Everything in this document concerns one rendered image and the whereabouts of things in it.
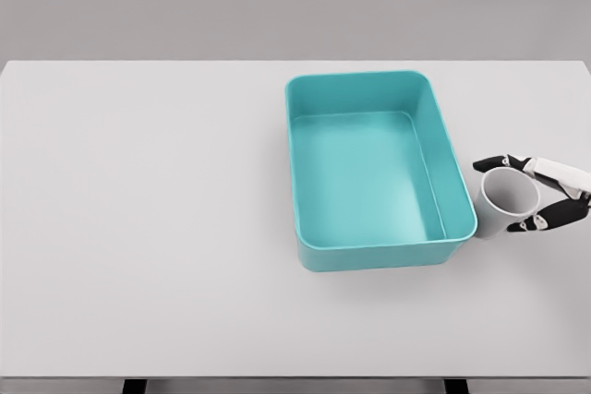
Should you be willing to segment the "white paper cup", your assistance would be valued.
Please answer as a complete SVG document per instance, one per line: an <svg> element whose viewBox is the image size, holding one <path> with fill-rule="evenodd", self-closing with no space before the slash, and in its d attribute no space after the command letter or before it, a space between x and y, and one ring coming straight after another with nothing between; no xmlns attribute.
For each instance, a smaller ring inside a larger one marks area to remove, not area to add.
<svg viewBox="0 0 591 394"><path fill-rule="evenodd" d="M474 201L475 237L489 239L506 231L512 223L533 215L540 202L538 186L526 174L509 167L484 173Z"/></svg>

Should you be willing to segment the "teal rectangular plastic basket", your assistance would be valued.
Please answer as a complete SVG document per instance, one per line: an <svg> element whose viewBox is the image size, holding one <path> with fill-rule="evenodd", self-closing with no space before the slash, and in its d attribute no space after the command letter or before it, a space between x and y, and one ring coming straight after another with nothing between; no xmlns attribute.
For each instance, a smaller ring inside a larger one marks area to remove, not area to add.
<svg viewBox="0 0 591 394"><path fill-rule="evenodd" d="M413 70L285 87L297 252L316 272L439 265L476 232L434 89Z"/></svg>

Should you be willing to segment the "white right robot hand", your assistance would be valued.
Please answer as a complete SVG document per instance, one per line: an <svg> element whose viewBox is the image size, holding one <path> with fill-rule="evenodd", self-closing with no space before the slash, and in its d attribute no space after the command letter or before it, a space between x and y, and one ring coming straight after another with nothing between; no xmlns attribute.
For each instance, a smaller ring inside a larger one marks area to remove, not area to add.
<svg viewBox="0 0 591 394"><path fill-rule="evenodd" d="M591 173L541 157L504 154L474 161L473 168L484 174L494 168L509 167L534 180L561 191L565 199L554 202L521 222L512 223L505 232L543 232L585 219L591 211Z"/></svg>

